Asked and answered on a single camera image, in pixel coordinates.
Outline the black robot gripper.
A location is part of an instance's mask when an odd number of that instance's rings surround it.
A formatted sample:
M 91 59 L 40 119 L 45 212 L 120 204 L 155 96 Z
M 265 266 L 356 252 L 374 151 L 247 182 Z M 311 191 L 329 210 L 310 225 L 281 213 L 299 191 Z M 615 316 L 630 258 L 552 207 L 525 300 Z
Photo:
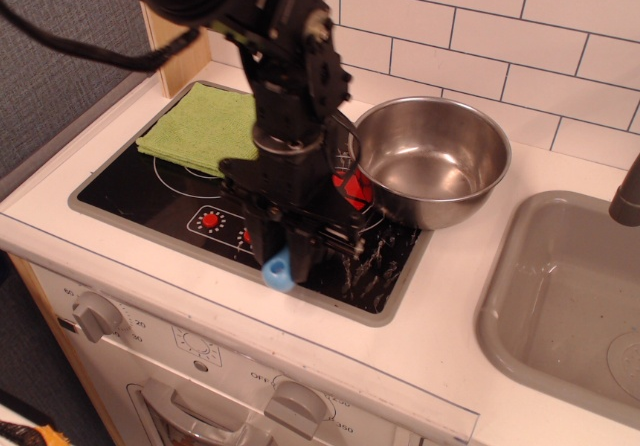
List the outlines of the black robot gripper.
M 269 151 L 219 163 L 223 190 L 241 203 L 253 254 L 263 266 L 287 245 L 291 277 L 305 283 L 335 254 L 364 250 L 363 216 L 338 191 L 325 148 Z

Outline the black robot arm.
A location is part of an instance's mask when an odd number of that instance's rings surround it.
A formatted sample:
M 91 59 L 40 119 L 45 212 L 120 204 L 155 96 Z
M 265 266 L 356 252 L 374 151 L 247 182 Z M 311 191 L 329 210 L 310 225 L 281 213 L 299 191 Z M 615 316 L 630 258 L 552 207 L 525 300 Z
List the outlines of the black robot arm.
M 238 49 L 253 93 L 253 160 L 220 162 L 260 264 L 282 250 L 304 283 L 328 251 L 361 251 L 362 221 L 333 183 L 340 105 L 350 75 L 325 0 L 141 0 L 160 17 L 207 28 Z

